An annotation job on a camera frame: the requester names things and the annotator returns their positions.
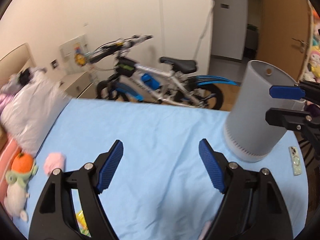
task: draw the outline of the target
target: blue bed sheet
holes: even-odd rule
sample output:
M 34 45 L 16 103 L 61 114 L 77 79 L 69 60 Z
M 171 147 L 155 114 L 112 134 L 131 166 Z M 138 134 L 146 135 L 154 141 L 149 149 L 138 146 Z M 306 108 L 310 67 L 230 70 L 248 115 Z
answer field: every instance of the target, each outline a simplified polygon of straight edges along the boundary
M 207 109 L 72 99 L 36 158 L 40 169 L 29 183 L 29 222 L 14 219 L 15 225 L 28 236 L 33 211 L 47 181 L 42 167 L 49 153 L 62 152 L 67 158 L 66 171 L 77 170 L 119 139 L 124 144 L 124 156 L 109 188 L 100 195 L 118 237 L 195 240 L 204 223 L 214 217 L 223 197 L 213 188 L 198 153 L 199 141 L 206 138 L 215 151 L 245 169 L 271 170 L 296 236 L 305 224 L 308 182 L 304 167 L 301 175 L 293 176 L 288 150 L 298 146 L 293 132 L 287 132 L 262 161 L 245 163 L 226 146 L 223 125 L 227 115 Z M 74 202 L 77 212 L 81 209 L 77 194 Z

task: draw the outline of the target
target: wooden door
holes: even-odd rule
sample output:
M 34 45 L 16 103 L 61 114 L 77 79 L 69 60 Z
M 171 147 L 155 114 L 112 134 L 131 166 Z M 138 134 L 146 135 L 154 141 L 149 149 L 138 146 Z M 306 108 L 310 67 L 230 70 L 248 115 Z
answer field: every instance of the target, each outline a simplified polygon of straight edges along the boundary
M 298 81 L 309 40 L 308 0 L 262 0 L 262 19 L 257 60 L 282 69 Z

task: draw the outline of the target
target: bicycle handlebar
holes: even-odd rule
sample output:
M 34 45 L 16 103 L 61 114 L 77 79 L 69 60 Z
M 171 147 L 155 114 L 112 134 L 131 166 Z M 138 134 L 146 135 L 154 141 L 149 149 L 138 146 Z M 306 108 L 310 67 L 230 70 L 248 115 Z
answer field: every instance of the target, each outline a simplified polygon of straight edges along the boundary
M 90 58 L 88 59 L 88 62 L 91 64 L 97 63 L 103 58 L 110 56 L 116 53 L 117 51 L 120 51 L 122 49 L 132 48 L 133 46 L 138 45 L 151 38 L 153 38 L 152 35 L 145 35 L 145 36 L 133 36 L 131 39 L 124 40 L 124 41 L 115 41 L 115 43 L 112 45 L 104 46 L 105 50 L 99 55 L 94 57 L 90 56 Z

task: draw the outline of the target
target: drawer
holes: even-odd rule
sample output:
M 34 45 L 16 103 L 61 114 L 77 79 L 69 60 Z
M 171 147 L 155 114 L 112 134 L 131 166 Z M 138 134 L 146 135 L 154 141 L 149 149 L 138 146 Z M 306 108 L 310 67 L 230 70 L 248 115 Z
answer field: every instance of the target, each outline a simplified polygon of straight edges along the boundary
M 88 99 L 93 99 L 97 98 L 97 88 L 95 84 L 91 84 L 89 87 L 86 88 L 85 91 L 79 95 L 79 98 L 88 98 Z
M 77 98 L 90 84 L 90 74 L 89 72 L 85 72 L 66 89 L 66 93 L 72 97 Z

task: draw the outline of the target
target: headboard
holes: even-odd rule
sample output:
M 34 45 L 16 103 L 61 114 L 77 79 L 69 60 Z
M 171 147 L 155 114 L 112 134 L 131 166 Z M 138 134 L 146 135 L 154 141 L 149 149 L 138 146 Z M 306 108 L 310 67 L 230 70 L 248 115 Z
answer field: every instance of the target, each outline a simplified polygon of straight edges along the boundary
M 35 66 L 28 43 L 15 48 L 0 60 L 0 87 L 8 82 L 12 74 L 18 73 L 27 67 Z

